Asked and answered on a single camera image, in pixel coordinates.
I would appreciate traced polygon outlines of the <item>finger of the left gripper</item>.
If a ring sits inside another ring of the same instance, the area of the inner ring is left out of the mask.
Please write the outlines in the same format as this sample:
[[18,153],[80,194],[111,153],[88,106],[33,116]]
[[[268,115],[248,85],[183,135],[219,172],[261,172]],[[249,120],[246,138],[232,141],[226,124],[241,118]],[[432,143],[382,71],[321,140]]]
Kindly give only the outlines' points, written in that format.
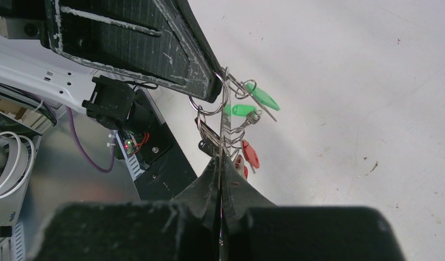
[[80,65],[212,103],[222,68],[187,1],[46,1],[50,47]]

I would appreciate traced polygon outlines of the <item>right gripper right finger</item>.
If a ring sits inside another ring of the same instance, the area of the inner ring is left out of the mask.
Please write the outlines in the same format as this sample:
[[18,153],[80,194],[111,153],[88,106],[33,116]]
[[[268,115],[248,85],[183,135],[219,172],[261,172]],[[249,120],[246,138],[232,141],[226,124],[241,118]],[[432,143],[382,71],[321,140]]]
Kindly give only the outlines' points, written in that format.
[[404,260],[385,217],[362,206],[277,206],[220,162],[222,260]]

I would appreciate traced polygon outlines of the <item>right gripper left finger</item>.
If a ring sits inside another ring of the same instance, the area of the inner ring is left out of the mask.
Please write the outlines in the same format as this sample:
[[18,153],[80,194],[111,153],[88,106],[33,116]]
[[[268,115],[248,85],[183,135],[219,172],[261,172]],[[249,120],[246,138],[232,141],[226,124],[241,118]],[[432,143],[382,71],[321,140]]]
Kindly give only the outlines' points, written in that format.
[[42,224],[29,260],[219,260],[211,200],[219,159],[171,200],[68,203]]

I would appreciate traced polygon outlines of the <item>large keyring with keys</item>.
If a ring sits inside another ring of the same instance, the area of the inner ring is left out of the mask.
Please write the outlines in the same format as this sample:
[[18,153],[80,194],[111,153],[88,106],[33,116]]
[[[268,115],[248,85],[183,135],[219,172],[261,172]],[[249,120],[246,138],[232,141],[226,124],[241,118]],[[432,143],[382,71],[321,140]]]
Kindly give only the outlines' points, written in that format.
[[222,84],[220,105],[206,110],[191,97],[190,105],[197,112],[195,123],[200,133],[199,149],[208,156],[223,155],[243,179],[260,167],[256,150],[247,137],[247,128],[258,124],[263,116],[276,120],[279,104],[254,79],[239,80],[226,67],[216,75]]

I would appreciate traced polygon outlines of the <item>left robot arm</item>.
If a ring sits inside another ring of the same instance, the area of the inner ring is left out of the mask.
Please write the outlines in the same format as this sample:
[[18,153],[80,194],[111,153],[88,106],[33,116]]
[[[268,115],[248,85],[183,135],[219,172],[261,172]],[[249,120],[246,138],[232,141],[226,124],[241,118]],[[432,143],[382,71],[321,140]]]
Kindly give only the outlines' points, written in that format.
[[187,1],[0,1],[0,36],[44,48],[100,76],[0,46],[0,83],[61,103],[116,131],[157,123],[133,85],[213,103],[223,70]]

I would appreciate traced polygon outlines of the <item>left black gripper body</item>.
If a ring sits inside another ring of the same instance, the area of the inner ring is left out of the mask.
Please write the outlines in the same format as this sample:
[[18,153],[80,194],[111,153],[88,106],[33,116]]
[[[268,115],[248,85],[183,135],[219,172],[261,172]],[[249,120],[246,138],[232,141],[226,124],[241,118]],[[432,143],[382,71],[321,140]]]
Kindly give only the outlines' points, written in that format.
[[0,1],[0,36],[39,40],[43,47],[49,47],[45,1]]

